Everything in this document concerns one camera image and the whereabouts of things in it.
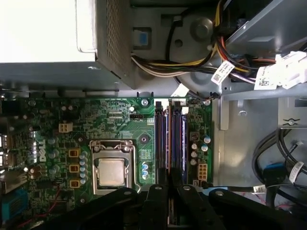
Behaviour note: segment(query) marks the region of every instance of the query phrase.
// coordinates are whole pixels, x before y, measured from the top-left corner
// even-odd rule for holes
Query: capacitor
[[[38,179],[42,176],[42,172],[35,172],[33,174],[30,175],[30,179]]]
[[[79,161],[79,164],[80,164],[81,166],[84,166],[85,163],[86,163],[85,159]]]
[[[49,145],[54,145],[56,143],[56,139],[55,138],[49,138],[47,142],[48,142]]]
[[[84,177],[86,177],[86,174],[85,174],[84,172],[81,172],[81,173],[80,173],[80,177],[81,177],[81,178],[84,178]]]
[[[30,126],[30,127],[29,127],[29,131],[30,131],[30,132],[39,131],[40,129],[41,129],[40,126]]]
[[[24,120],[31,120],[35,117],[34,113],[28,113],[23,115]]]
[[[147,176],[148,175],[148,171],[146,171],[146,170],[142,171],[142,175],[143,176]]]
[[[86,151],[83,151],[83,152],[80,154],[79,158],[80,158],[81,160],[83,160],[83,159],[86,157],[86,155],[87,155],[87,152],[86,152]]]
[[[195,159],[192,159],[192,160],[191,160],[191,162],[190,162],[190,164],[194,166],[194,165],[196,165],[196,164],[197,164],[197,162],[196,162],[196,160],[195,160]]]
[[[48,154],[48,157],[50,159],[55,159],[57,156],[59,156],[59,151],[57,149],[54,149],[52,152]]]
[[[202,150],[203,152],[208,151],[208,146],[207,146],[206,144],[203,144],[203,145],[201,146],[201,150]]]
[[[193,152],[191,153],[191,157],[196,158],[196,157],[197,157],[197,153],[196,153],[195,151],[193,151]]]
[[[86,170],[86,168],[85,168],[84,166],[81,166],[81,167],[80,167],[80,171],[81,171],[81,172],[85,172],[85,170]]]
[[[130,112],[134,112],[135,108],[133,106],[129,107]]]
[[[49,169],[49,173],[52,174],[52,175],[54,175],[58,172],[59,172],[59,166],[58,165],[54,165],[54,166],[52,166],[51,169]]]
[[[197,144],[193,143],[193,144],[192,144],[192,149],[193,149],[193,150],[196,150],[196,149],[197,149]]]
[[[148,169],[148,165],[147,164],[143,164],[142,165],[142,169],[147,170]]]
[[[203,139],[203,142],[205,142],[206,144],[209,144],[211,142],[211,138],[209,136],[205,136],[205,138]]]
[[[81,180],[80,180],[80,184],[85,184],[86,183],[86,179],[85,178],[82,178]]]
[[[40,172],[41,170],[42,170],[42,166],[37,165],[30,169],[30,173],[34,174],[34,173]]]

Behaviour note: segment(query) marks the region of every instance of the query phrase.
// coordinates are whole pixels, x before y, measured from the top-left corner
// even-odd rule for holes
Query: orange wire
[[[225,42],[224,42],[224,38],[223,37],[221,37],[221,43],[222,43],[222,47],[225,48]],[[253,61],[267,61],[267,62],[272,62],[272,63],[276,62],[274,59],[268,59],[268,58],[256,58],[256,59],[253,59]]]

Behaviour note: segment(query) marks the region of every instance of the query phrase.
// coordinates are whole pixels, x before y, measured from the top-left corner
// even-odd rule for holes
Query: red wire
[[[223,37],[221,37],[220,42],[221,42],[221,44],[222,44],[222,47],[223,47],[224,49],[226,49],[226,48],[225,48],[225,42],[224,42],[224,38],[223,38]],[[228,60],[227,57],[226,57],[226,55],[223,53],[223,51],[222,51],[221,49],[219,49],[219,51],[220,51],[221,55],[223,56],[223,58],[224,58],[225,60]],[[253,59],[253,61],[264,61],[264,62],[276,63],[276,61],[275,61],[274,59],[267,59],[267,58],[255,58],[255,59]]]
[[[46,213],[35,215],[33,218],[31,218],[31,219],[27,220],[26,222],[24,222],[24,223],[18,225],[18,226],[17,226],[17,229],[19,229],[19,228],[21,228],[21,227],[27,225],[28,223],[30,223],[30,222],[31,222],[32,220],[34,220],[35,218],[38,218],[38,217],[46,217],[46,216],[52,211],[52,209],[54,209],[55,205],[57,204],[57,199],[58,199],[58,197],[59,197],[59,192],[60,192],[60,187],[58,186],[58,190],[57,190],[57,193],[56,193],[56,197],[55,197],[55,199],[54,199],[54,202],[53,202],[52,206],[48,209],[48,211],[47,211]]]

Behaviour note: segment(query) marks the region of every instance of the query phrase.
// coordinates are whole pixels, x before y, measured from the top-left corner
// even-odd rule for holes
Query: white cable label
[[[222,82],[227,78],[230,72],[235,68],[233,64],[229,61],[223,61],[220,67],[216,70],[216,72],[211,77],[211,81],[217,85],[222,84]]]
[[[173,92],[171,97],[185,97],[187,93],[189,92],[189,89],[185,87],[182,83],[179,84],[178,88]]]
[[[290,172],[290,176],[289,176],[289,181],[291,181],[291,183],[295,183],[296,178],[299,174],[299,171],[301,171],[302,167],[303,167],[304,163],[299,161],[298,163],[295,164],[295,166],[293,167],[293,169]]]
[[[261,194],[261,193],[266,193],[267,189],[265,185],[259,185],[259,186],[254,186],[254,192],[253,194]]]
[[[278,76],[276,65],[260,67],[257,75],[254,90],[276,90]]]

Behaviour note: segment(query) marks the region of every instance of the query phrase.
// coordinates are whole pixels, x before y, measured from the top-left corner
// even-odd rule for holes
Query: red cable
[[[53,202],[52,206],[48,209],[48,211],[47,211],[46,213],[35,215],[33,218],[31,218],[31,219],[27,220],[26,222],[24,222],[24,223],[18,225],[18,226],[17,226],[17,229],[19,229],[19,228],[21,228],[21,227],[23,227],[23,226],[29,224],[29,223],[30,223],[32,220],[34,220],[35,218],[38,218],[38,217],[46,217],[46,216],[52,211],[52,209],[54,209],[55,205],[57,204],[57,199],[58,199],[58,197],[59,197],[59,192],[60,192],[60,187],[58,186],[58,190],[57,190],[57,193],[56,193],[56,197],[55,197],[55,199],[54,199],[54,202]]]

